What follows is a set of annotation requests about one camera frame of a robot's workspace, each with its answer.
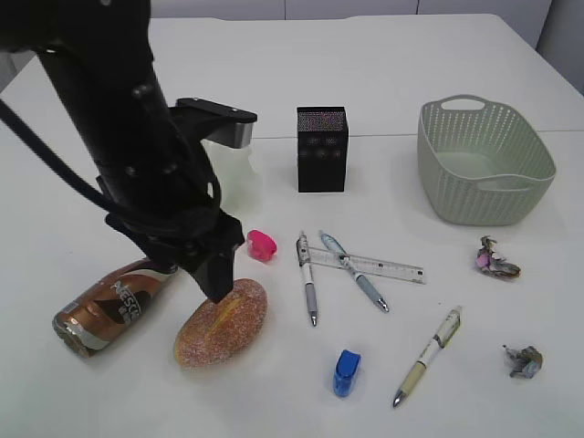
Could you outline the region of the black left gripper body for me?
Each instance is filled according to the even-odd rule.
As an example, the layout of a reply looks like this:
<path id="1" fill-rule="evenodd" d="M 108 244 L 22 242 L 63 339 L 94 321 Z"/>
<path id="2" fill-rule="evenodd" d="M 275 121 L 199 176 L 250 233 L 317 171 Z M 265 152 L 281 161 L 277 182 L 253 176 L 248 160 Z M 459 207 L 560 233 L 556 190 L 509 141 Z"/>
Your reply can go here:
<path id="1" fill-rule="evenodd" d="M 244 242 L 243 226 L 237 218 L 222 210 L 206 230 L 198 224 L 172 234 L 144 232 L 114 214 L 108 214 L 105 222 L 160 266 L 177 265 L 200 277 L 235 277 L 235 251 Z"/>

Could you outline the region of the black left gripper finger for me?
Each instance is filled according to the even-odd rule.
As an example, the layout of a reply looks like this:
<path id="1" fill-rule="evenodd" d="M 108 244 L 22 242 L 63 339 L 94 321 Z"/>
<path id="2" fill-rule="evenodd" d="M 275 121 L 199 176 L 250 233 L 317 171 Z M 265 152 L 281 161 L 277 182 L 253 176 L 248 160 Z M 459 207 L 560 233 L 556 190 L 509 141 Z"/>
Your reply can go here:
<path id="1" fill-rule="evenodd" d="M 213 303 L 220 303 L 234 287 L 235 252 L 201 252 L 193 261 L 191 276 Z"/>

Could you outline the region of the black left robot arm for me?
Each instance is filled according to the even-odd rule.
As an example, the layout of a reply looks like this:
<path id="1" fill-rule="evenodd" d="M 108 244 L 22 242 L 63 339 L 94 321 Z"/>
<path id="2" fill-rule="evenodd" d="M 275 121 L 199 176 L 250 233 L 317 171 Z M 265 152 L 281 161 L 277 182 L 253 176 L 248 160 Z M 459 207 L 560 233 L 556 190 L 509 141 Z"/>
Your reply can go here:
<path id="1" fill-rule="evenodd" d="M 98 168 L 75 174 L 9 107 L 5 125 L 106 212 L 157 266 L 178 266 L 220 302 L 234 286 L 241 223 L 221 207 L 205 139 L 247 146 L 257 116 L 203 99 L 169 106 L 153 69 L 147 1 L 4 1 L 1 48 L 36 53 Z"/>

